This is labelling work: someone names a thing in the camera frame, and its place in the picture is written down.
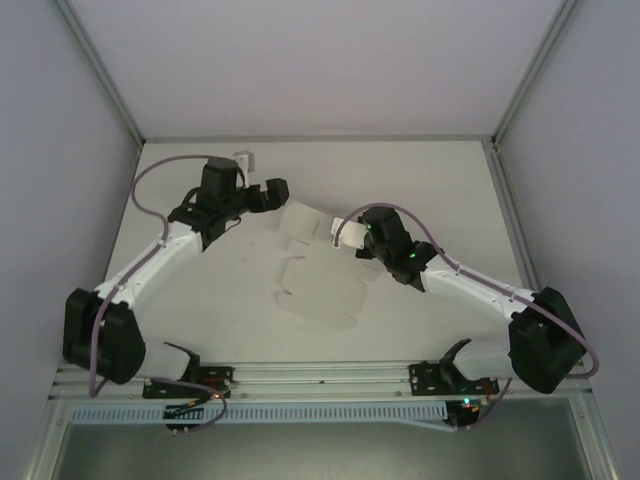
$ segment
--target white wall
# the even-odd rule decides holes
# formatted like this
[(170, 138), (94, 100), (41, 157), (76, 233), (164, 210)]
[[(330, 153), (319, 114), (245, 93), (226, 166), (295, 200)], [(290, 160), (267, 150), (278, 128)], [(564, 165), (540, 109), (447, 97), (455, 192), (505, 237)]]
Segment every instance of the white wall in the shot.
[(640, 478), (640, 2), (587, 0), (504, 143), (535, 260), (600, 354), (592, 380)]
[(103, 275), (135, 148), (45, 2), (0, 11), (0, 464), (17, 478), (61, 358), (64, 302)]
[(72, 0), (146, 138), (490, 134), (561, 0)]

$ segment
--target white cable tray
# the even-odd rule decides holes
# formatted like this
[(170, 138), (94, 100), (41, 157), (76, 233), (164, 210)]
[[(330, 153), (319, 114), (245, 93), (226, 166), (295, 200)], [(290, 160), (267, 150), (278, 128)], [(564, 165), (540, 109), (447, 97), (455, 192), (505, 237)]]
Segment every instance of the white cable tray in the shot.
[[(180, 420), (163, 420), (164, 405), (74, 405), (70, 423), (74, 425), (160, 425), (200, 423), (220, 412), (220, 404), (204, 405)], [(403, 422), (443, 420), (445, 402), (359, 402), (229, 404), (220, 420), (226, 424), (256, 423), (340, 423)]]

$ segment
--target purple cable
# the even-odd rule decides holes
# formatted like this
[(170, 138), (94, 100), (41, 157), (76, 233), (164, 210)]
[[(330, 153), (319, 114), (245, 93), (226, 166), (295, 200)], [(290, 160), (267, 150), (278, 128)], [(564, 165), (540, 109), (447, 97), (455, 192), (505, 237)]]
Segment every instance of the purple cable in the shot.
[(482, 417), (480, 417), (476, 423), (473, 424), (473, 427), (471, 429), (475, 429), (478, 425), (480, 425), (482, 422), (484, 422), (486, 420), (486, 418), (491, 415), (491, 412), (493, 412), (495, 410), (495, 408), (498, 406), (498, 404), (502, 401), (502, 399), (504, 398), (504, 396), (509, 393), (509, 387), (511, 386), (511, 378), (508, 378), (506, 383), (504, 384), (504, 387), (502, 387), (502, 391), (500, 392), (500, 395), (498, 395), (498, 398), (496, 398), (493, 402), (491, 402), (491, 405), (489, 405), (487, 407), (487, 412), (482, 415)]
[(210, 393), (212, 396), (215, 395), (216, 398), (219, 398), (222, 401), (222, 410), (211, 420), (207, 420), (206, 422), (203, 422), (200, 425), (196, 425), (193, 428), (188, 428), (186, 431), (175, 430), (176, 433), (194, 432), (196, 430), (202, 430), (203, 428), (210, 427), (211, 425), (216, 423), (218, 420), (220, 420), (222, 417), (224, 417), (224, 415), (227, 413), (227, 408), (228, 408), (227, 400), (224, 398), (224, 395), (218, 390), (216, 390), (215, 388), (207, 387), (206, 385), (201, 385), (199, 383), (181, 382), (180, 380), (171, 380), (170, 378), (163, 378), (163, 377), (153, 377), (151, 380), (154, 382), (166, 383), (169, 385), (177, 385), (179, 387), (197, 388), (207, 393)]
[[(334, 238), (334, 246), (338, 246), (338, 239), (340, 238), (340, 233), (342, 232), (342, 229), (344, 228), (344, 226), (347, 224), (347, 222), (355, 217), (358, 213), (367, 210), (369, 208), (372, 207), (388, 207), (388, 208), (393, 208), (395, 210), (398, 210), (399, 212), (404, 213), (405, 215), (407, 215), (409, 218), (411, 218), (414, 222), (416, 222), (416, 224), (420, 227), (420, 229), (422, 230), (422, 232), (425, 234), (425, 236), (427, 237), (427, 239), (429, 239), (429, 242), (433, 245), (433, 248), (436, 250), (436, 253), (438, 255), (440, 255), (440, 257), (442, 257), (442, 259), (445, 261), (445, 263), (447, 265), (449, 265), (451, 268), (453, 268), (456, 271), (459, 271), (459, 273), (461, 275), (464, 275), (467, 278), (470, 278), (471, 280), (480, 283), (481, 285), (484, 285), (485, 287), (488, 287), (502, 295), (505, 295), (507, 297), (511, 297), (512, 293), (510, 290), (502, 287), (501, 285), (497, 285), (495, 283), (493, 283), (490, 280), (487, 280), (481, 276), (478, 276), (476, 274), (474, 274), (473, 272), (469, 272), (468, 270), (465, 270), (463, 268), (460, 268), (461, 265), (456, 264), (453, 260), (451, 260), (447, 254), (444, 253), (444, 250), (442, 250), (442, 248), (440, 248), (440, 245), (438, 245), (438, 243), (436, 242), (436, 239), (433, 238), (433, 235), (431, 235), (431, 232), (429, 232), (429, 229), (425, 226), (424, 223), (422, 223), (420, 221), (420, 219), (418, 217), (416, 217), (413, 213), (411, 213), (409, 210), (407, 210), (406, 208), (402, 208), (399, 207), (398, 205), (394, 205), (392, 203), (370, 203), (368, 205), (365, 205), (363, 207), (360, 207), (356, 210), (354, 210), (353, 212), (351, 212), (349, 215), (347, 215), (345, 217), (345, 219), (342, 221), (342, 223), (340, 224), (340, 226), (338, 227), (338, 230), (336, 231), (336, 235)], [(573, 328), (571, 328), (569, 325), (565, 324), (562, 320), (560, 320), (557, 316), (555, 316), (554, 314), (552, 314), (551, 312), (546, 311), (544, 308), (540, 307), (539, 305), (536, 305), (535, 303), (531, 302), (530, 300), (520, 296), (520, 295), (513, 295), (513, 299), (519, 303), (522, 303), (523, 305), (526, 305), (529, 308), (532, 308), (533, 310), (535, 310), (536, 312), (538, 312), (539, 314), (543, 315), (544, 317), (546, 317), (547, 319), (549, 319), (551, 322), (553, 322), (554, 324), (556, 324), (558, 327), (562, 328), (565, 332), (567, 332), (569, 335), (571, 335), (578, 343), (580, 343), (580, 345), (582, 345), (584, 347), (584, 349), (589, 353), (589, 356), (591, 357), (591, 361), (592, 361), (592, 365), (591, 365), (591, 370), (589, 370), (588, 372), (585, 373), (575, 373), (575, 374), (568, 374), (567, 378), (578, 378), (578, 379), (583, 379), (583, 378), (590, 378), (593, 377), (599, 370), (600, 368), (600, 361), (598, 360), (598, 356), (596, 355), (593, 347), (591, 346), (591, 344), (589, 342), (587, 342), (584, 337), (582, 335), (580, 335), (578, 332), (576, 332)]]
[[(120, 287), (123, 287), (124, 285), (126, 285), (129, 279), (138, 270), (140, 270), (149, 260), (151, 260), (156, 253), (158, 253), (158, 251), (162, 248), (162, 245), (166, 242), (167, 237), (169, 236), (169, 220), (167, 220), (167, 218), (164, 215), (162, 215), (162, 213), (143, 207), (138, 201), (138, 198), (136, 197), (136, 187), (138, 186), (138, 183), (149, 172), (166, 163), (175, 162), (177, 160), (187, 160), (187, 159), (208, 160), (210, 158), (213, 158), (213, 156), (212, 155), (176, 155), (174, 157), (165, 158), (164, 160), (160, 160), (148, 166), (147, 168), (142, 170), (138, 175), (136, 175), (136, 177), (133, 179), (133, 182), (131, 183), (131, 201), (133, 202), (135, 207), (138, 210), (140, 210), (142, 213), (151, 215), (152, 217), (156, 217), (162, 222), (162, 235), (160, 236), (160, 241), (157, 243), (157, 245), (153, 247), (149, 251), (149, 253), (147, 253), (143, 258), (141, 258), (140, 261), (138, 261), (133, 267), (131, 267), (131, 269), (129, 269), (129, 271), (127, 271), (127, 273), (125, 273), (123, 277), (118, 281), (118, 283), (114, 285), (114, 287), (107, 294), (105, 299), (100, 304), (100, 307), (98, 308), (98, 313), (96, 314), (96, 319), (93, 323), (93, 329), (91, 330), (91, 353), (89, 357), (89, 397), (91, 398), (97, 397), (98, 394), (100, 393), (100, 390), (102, 390), (102, 387), (104, 387), (105, 384), (107, 383), (107, 380), (103, 379), (99, 385), (96, 385), (96, 377), (97, 377), (97, 370), (98, 370), (98, 340), (100, 338), (100, 324), (102, 323), (104, 314), (107, 311), (107, 307), (109, 306), (113, 298), (118, 293), (118, 290), (120, 289)], [(194, 388), (199, 388), (197, 384), (189, 384), (189, 385), (193, 386)]]

